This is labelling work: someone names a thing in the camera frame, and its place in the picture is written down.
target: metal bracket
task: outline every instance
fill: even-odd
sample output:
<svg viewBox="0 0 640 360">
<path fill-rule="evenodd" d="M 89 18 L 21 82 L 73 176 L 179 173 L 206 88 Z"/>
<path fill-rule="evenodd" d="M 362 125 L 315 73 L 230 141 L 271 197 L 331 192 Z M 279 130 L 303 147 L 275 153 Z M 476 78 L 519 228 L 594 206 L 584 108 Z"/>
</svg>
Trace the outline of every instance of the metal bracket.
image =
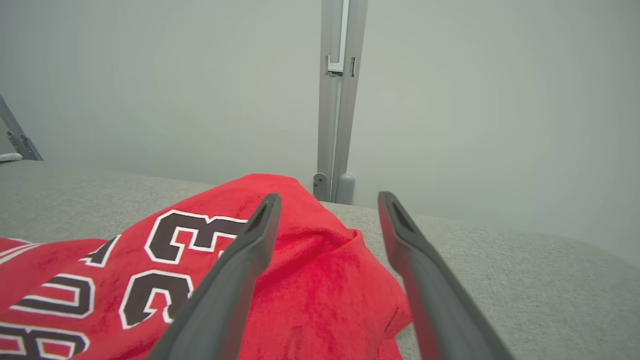
<svg viewBox="0 0 640 360">
<path fill-rule="evenodd" d="M 331 198 L 329 179 L 322 173 L 314 175 L 314 197 L 318 201 L 329 201 Z"/>
<path fill-rule="evenodd" d="M 33 144 L 31 143 L 31 139 L 29 139 L 25 134 L 21 134 L 20 139 L 22 140 L 22 144 L 34 160 L 42 159 L 35 146 L 33 146 Z"/>
<path fill-rule="evenodd" d="M 7 131 L 6 137 L 11 142 L 11 145 L 13 145 L 15 152 L 20 152 L 20 145 L 18 145 L 18 139 L 15 137 L 15 135 L 11 131 Z"/>
<path fill-rule="evenodd" d="M 356 58 L 351 58 L 351 77 L 354 76 L 354 71 L 356 70 Z"/>
</svg>

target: printed number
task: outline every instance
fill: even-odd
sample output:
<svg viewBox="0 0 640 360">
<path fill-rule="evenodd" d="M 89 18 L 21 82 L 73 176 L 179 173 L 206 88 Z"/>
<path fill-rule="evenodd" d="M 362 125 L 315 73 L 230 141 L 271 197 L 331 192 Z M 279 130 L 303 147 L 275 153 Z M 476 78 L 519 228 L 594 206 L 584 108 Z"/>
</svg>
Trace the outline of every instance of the printed number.
<svg viewBox="0 0 640 360">
<path fill-rule="evenodd" d="M 152 309 L 151 303 L 156 294 L 163 295 L 166 300 L 164 322 L 172 323 L 192 292 L 193 283 L 189 275 L 149 270 L 132 276 L 120 304 L 122 328 L 130 329 L 153 315 L 157 309 Z"/>
<path fill-rule="evenodd" d="M 104 265 L 107 264 L 107 260 L 109 259 L 109 255 L 111 255 L 111 250 L 113 250 L 113 247 L 116 245 L 116 242 L 118 242 L 118 239 L 120 239 L 120 235 L 107 241 L 103 246 L 98 248 L 98 250 L 89 253 L 79 261 L 84 261 L 84 263 L 88 266 L 104 268 Z"/>
<path fill-rule="evenodd" d="M 0 359 L 68 359 L 89 347 L 89 339 L 82 332 L 2 322 L 0 339 L 4 340 Z"/>
<path fill-rule="evenodd" d="M 177 243 L 180 231 L 191 233 L 189 249 L 214 252 L 218 236 L 235 239 L 247 220 L 230 217 L 212 217 L 170 210 L 156 219 L 145 244 L 152 261 L 178 264 L 184 244 Z"/>
<path fill-rule="evenodd" d="M 88 277 L 58 274 L 41 287 L 71 291 L 73 300 L 61 300 L 41 295 L 28 295 L 11 308 L 27 313 L 85 318 L 93 312 L 95 285 Z"/>
</svg>

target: red jersey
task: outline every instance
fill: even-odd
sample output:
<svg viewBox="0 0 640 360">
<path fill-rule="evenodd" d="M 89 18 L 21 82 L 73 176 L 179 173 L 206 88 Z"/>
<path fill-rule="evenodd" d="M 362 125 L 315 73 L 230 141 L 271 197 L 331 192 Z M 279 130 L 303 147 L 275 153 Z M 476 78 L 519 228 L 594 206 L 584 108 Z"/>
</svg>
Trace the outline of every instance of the red jersey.
<svg viewBox="0 0 640 360">
<path fill-rule="evenodd" d="M 1 239 L 0 359 L 143 359 L 273 192 L 278 235 L 239 358 L 400 359 L 395 335 L 411 320 L 397 281 L 359 230 L 271 175 L 217 186 L 109 241 Z"/>
</svg>

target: gray fabric surface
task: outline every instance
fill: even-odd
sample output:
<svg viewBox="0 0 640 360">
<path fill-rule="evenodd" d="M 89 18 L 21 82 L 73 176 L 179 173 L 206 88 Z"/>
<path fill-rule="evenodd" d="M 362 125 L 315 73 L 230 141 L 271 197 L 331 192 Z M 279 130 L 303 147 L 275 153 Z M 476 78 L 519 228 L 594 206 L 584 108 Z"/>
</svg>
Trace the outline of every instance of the gray fabric surface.
<svg viewBox="0 0 640 360">
<path fill-rule="evenodd" d="M 35 242 L 110 238 L 212 185 L 63 168 L 0 164 L 0 236 Z M 378 214 L 324 204 L 362 230 L 383 266 Z M 587 243 L 412 215 L 518 359 L 637 359 L 640 270 Z M 413 329 L 397 342 L 419 359 Z"/>
</svg>

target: gray metal frame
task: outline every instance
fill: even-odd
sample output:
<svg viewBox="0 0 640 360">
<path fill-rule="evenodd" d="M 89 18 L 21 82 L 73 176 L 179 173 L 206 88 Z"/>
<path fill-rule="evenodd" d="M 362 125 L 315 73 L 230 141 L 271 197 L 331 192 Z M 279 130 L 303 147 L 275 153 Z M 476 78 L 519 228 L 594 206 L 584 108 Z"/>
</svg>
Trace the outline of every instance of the gray metal frame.
<svg viewBox="0 0 640 360">
<path fill-rule="evenodd" d="M 15 148 L 15 151 L 22 155 L 22 158 L 27 160 L 42 160 L 38 149 L 29 137 L 24 133 L 18 120 L 15 120 L 13 113 L 9 110 L 9 106 L 4 101 L 4 98 L 0 94 L 0 118 L 4 120 L 9 131 L 6 136 L 11 141 L 11 144 Z"/>
<path fill-rule="evenodd" d="M 344 71 L 331 186 L 331 201 L 342 204 L 351 203 L 355 187 L 355 178 L 347 174 L 347 161 L 353 126 L 353 111 L 358 92 L 360 59 L 362 58 L 362 42 L 364 41 L 368 4 L 368 0 L 349 2 L 347 42 L 344 49 Z"/>
<path fill-rule="evenodd" d="M 333 150 L 335 144 L 335 92 L 337 76 L 328 72 L 331 51 L 333 0 L 322 1 L 322 29 L 320 33 L 320 100 L 318 110 L 318 159 L 314 176 L 314 196 L 321 201 L 331 200 Z"/>
</svg>

